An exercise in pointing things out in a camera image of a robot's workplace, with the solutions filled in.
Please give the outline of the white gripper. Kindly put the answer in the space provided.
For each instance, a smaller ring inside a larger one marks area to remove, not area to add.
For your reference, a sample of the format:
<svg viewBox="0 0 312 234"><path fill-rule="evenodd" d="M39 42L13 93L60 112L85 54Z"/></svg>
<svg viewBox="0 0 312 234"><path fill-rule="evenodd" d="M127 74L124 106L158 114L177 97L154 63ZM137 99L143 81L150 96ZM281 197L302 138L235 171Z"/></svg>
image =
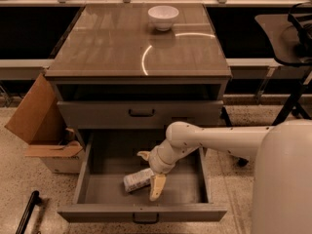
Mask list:
<svg viewBox="0 0 312 234"><path fill-rule="evenodd" d="M165 147L161 147L157 145L149 151L139 151L136 155L141 157L144 161L148 161L151 170L155 174L163 174L163 175L153 175L150 178L151 190L149 194L150 201L156 201L166 183L166 176L171 169L175 166L175 162L173 161L173 156L171 153L171 148L166 149Z"/></svg>

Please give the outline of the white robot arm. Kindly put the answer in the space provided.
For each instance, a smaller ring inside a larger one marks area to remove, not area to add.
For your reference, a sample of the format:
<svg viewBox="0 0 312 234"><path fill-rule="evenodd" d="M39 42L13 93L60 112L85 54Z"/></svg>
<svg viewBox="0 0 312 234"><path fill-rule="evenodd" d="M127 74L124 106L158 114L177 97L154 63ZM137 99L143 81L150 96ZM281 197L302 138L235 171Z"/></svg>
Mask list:
<svg viewBox="0 0 312 234"><path fill-rule="evenodd" d="M311 120L238 128L170 124L161 144L138 153L154 173L152 201L176 162L200 147L255 160L251 234L312 234Z"/></svg>

